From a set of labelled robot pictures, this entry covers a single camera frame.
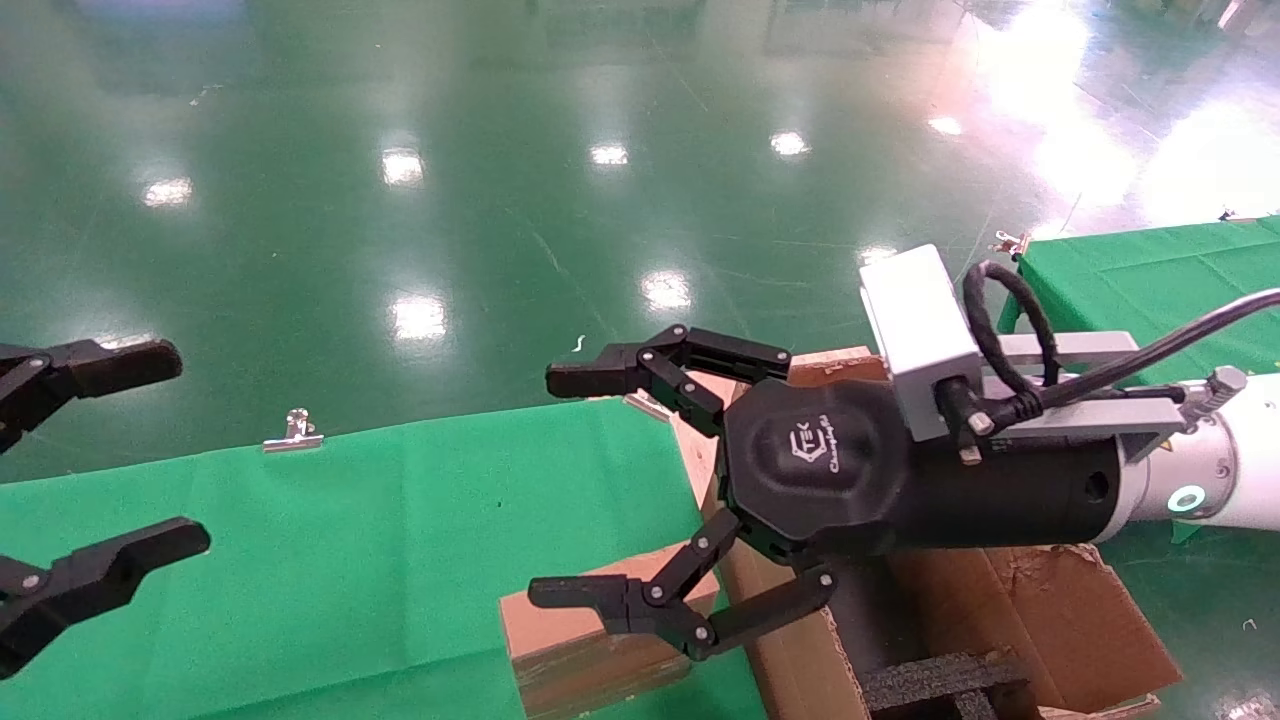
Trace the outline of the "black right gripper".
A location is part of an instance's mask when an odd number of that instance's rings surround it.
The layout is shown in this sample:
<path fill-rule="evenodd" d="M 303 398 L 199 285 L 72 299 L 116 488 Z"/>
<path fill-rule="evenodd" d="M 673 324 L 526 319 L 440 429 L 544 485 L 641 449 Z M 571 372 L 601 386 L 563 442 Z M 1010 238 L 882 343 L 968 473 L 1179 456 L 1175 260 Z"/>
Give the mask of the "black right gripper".
<path fill-rule="evenodd" d="M 1079 544 L 1117 509 L 1112 439 L 1012 439 L 966 465 L 946 437 L 918 442 L 884 383 L 796 387 L 790 351 L 689 325 L 611 343 L 589 363 L 552 363 L 557 398 L 640 389 L 705 437 L 719 437 L 719 510 L 649 580 L 623 574 L 536 577 L 539 609 L 590 609 L 609 635 L 654 635 L 692 661 L 799 621 L 831 600 L 822 565 L 710 615 L 689 593 L 742 534 L 774 562 L 900 550 Z M 753 386 L 726 410 L 701 373 Z"/>

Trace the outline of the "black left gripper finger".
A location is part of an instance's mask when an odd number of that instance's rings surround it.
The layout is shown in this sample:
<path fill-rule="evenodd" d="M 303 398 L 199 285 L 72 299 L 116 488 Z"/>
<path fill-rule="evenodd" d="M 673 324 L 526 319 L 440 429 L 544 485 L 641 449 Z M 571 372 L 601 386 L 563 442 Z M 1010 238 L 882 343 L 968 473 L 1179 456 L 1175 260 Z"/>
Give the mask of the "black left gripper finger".
<path fill-rule="evenodd" d="M 150 340 L 106 348 L 93 340 L 49 347 L 1 346 L 1 452 L 72 400 L 99 398 L 172 380 L 183 372 L 178 348 Z"/>
<path fill-rule="evenodd" d="M 150 573 L 211 543 L 201 523 L 172 518 L 77 548 L 50 568 L 1 556 L 1 678 L 24 670 L 70 626 L 131 603 Z"/>

